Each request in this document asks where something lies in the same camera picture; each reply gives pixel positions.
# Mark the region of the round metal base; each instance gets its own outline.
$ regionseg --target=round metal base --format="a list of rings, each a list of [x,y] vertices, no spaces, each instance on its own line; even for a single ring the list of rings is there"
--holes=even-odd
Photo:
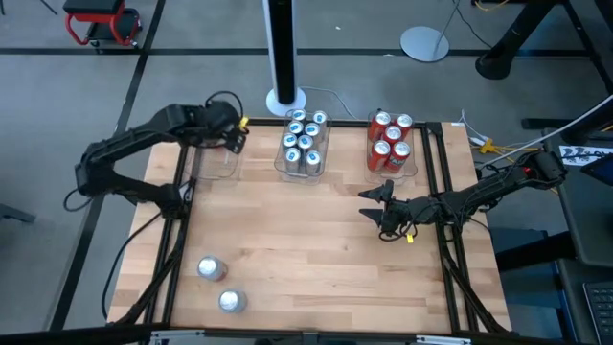
[[[440,32],[428,27],[415,27],[405,31],[400,37],[400,47],[411,58],[421,62],[435,62],[449,53],[449,41],[441,38],[436,48]]]
[[[291,104],[279,103],[279,101],[277,101],[275,89],[270,90],[268,95],[266,95],[266,106],[268,107],[268,110],[280,117],[285,116],[289,110],[304,109],[305,105],[307,105],[307,95],[305,95],[305,91],[303,91],[300,87],[296,93],[296,100],[294,100],[294,103]]]

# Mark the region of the wooden table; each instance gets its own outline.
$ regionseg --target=wooden table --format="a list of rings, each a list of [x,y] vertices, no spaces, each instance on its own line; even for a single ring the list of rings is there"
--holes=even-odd
[[[413,244],[383,242],[373,222],[358,213],[376,208],[357,193],[373,188],[364,179],[366,128],[333,128],[327,170],[320,184],[282,182],[273,167],[281,128],[251,126],[239,180],[200,180],[174,302],[173,327],[319,330],[339,332],[450,333],[441,260],[433,225],[419,226]],[[477,182],[463,126],[443,124],[453,186]],[[395,196],[429,194],[423,147],[415,131],[418,173]],[[436,142],[431,138],[438,175]],[[151,151],[145,181],[172,182],[179,147]],[[132,231],[151,218],[155,205],[139,205]],[[483,215],[475,218],[486,222]],[[151,279],[163,221],[158,219],[127,248],[109,320],[121,317]],[[511,328],[489,233],[464,227],[471,284],[501,325]],[[221,282],[196,274],[198,261],[218,256],[229,267]],[[248,296],[240,314],[219,311],[226,288]],[[467,329],[463,295],[456,287],[461,324]],[[156,318],[162,313],[158,297]]]

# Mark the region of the aluminum can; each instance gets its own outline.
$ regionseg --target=aluminum can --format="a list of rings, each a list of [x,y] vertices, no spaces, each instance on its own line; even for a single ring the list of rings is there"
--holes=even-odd
[[[307,153],[313,147],[313,138],[308,135],[301,135],[298,138],[298,148],[300,148],[302,153]]]
[[[410,155],[411,147],[409,144],[405,142],[395,143],[390,158],[385,162],[385,169],[392,173],[399,172]]]
[[[392,117],[385,111],[379,111],[373,117],[368,127],[368,139],[375,142],[381,138],[385,128],[392,122]]]
[[[301,155],[296,148],[287,149],[285,152],[285,171],[287,173],[298,173]]]
[[[309,137],[313,138],[313,143],[320,143],[322,140],[322,133],[319,130],[319,125],[310,123],[305,126],[305,133]]]
[[[284,151],[286,151],[287,149],[295,148],[297,142],[298,142],[298,139],[296,138],[294,134],[292,133],[285,134],[284,139],[283,139]]]
[[[303,123],[300,121],[292,121],[287,125],[287,129],[289,132],[294,134],[295,136],[299,136],[303,132]]]
[[[291,119],[293,121],[305,122],[307,120],[307,113],[303,109],[296,109],[291,112]]]
[[[411,127],[413,127],[413,119],[407,114],[401,114],[394,121],[394,125],[400,128],[400,131],[402,132],[400,140],[404,140],[409,130],[411,130]]]
[[[328,114],[321,110],[315,111],[313,114],[313,122],[319,125],[321,135],[326,135],[326,128],[328,128]]]
[[[198,275],[213,282],[222,280],[228,273],[228,266],[222,260],[207,255],[198,263]]]
[[[322,156],[316,150],[310,150],[306,153],[305,169],[307,175],[316,175],[322,165]]]
[[[368,169],[373,172],[380,170],[389,156],[390,144],[388,144],[385,140],[377,141],[373,144],[373,147],[371,148],[371,151],[368,155]]]
[[[402,131],[396,126],[389,126],[385,128],[385,133],[383,133],[381,139],[388,142],[390,146],[393,146],[395,143],[402,140]]]
[[[226,313],[241,312],[247,306],[247,296],[244,292],[227,289],[219,295],[219,308]]]

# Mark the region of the label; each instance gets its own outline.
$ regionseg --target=label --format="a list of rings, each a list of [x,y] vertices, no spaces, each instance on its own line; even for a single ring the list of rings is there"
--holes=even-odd
[[[562,158],[562,163],[569,166],[582,167],[600,159],[603,156],[606,156],[607,154],[613,154],[613,149],[581,146],[559,146],[559,155]]]

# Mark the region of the red chair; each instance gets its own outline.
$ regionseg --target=red chair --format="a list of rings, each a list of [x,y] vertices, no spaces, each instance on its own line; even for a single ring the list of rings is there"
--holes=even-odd
[[[115,41],[123,46],[138,48],[134,40],[137,32],[143,30],[140,15],[134,9],[127,9],[124,0],[66,0],[64,3],[66,30],[80,45],[100,46],[100,41]],[[87,35],[80,39],[71,27],[71,21],[92,23]]]

